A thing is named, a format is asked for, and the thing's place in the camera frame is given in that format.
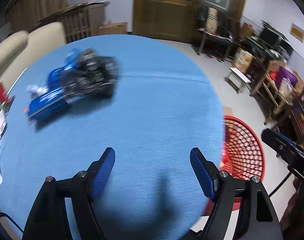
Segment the cardboard box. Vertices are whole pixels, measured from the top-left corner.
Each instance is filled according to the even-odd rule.
[[[246,36],[252,36],[254,34],[254,30],[252,25],[248,24],[248,23],[244,23],[241,31],[239,32],[239,36],[243,39],[246,38]]]
[[[127,34],[128,23],[111,23],[99,27],[99,35]]]
[[[223,106],[223,112],[224,112],[224,115],[233,116],[233,111],[232,111],[232,108],[230,108],[230,107]]]
[[[253,60],[253,56],[251,53],[241,48],[238,48],[234,56],[232,65],[242,73],[245,73],[248,67],[250,66],[252,60]]]

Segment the small stool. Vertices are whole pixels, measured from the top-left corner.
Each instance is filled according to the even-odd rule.
[[[231,81],[229,79],[229,77],[230,77],[231,74],[233,74],[241,82],[241,86],[239,87],[237,93],[242,92],[244,87],[246,86],[246,84],[249,84],[251,81],[242,72],[240,72],[237,68],[231,67],[230,70],[231,70],[231,72],[228,74],[228,76],[225,78],[225,80],[227,82]]]

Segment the beige sofa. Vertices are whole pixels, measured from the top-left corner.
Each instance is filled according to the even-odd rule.
[[[9,90],[32,63],[66,44],[64,26],[60,22],[28,33],[14,33],[0,43],[0,82]]]

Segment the metal table leg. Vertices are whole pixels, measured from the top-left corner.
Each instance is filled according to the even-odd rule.
[[[230,54],[230,51],[232,49],[232,46],[233,44],[229,44],[227,49],[226,49],[226,52],[225,52],[225,55],[224,55],[224,58],[223,58],[223,61],[225,61],[225,59],[228,57],[228,55]]]
[[[233,73],[233,71],[231,71],[226,77],[225,80],[227,81],[228,79],[230,79],[231,74]]]
[[[197,53],[197,55],[200,55],[203,51],[203,47],[204,47],[204,43],[205,43],[205,39],[206,39],[206,32],[203,32],[203,37],[202,37],[202,41],[201,41],[201,45],[199,46],[199,52]]]
[[[239,90],[237,91],[237,93],[239,94],[239,92],[243,92],[244,87],[245,87],[245,83],[244,83],[244,82],[242,82],[242,84],[241,84],[241,86],[240,86]]]

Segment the wooden door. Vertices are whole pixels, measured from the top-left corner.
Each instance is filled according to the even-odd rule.
[[[133,34],[190,42],[197,0],[134,0]]]

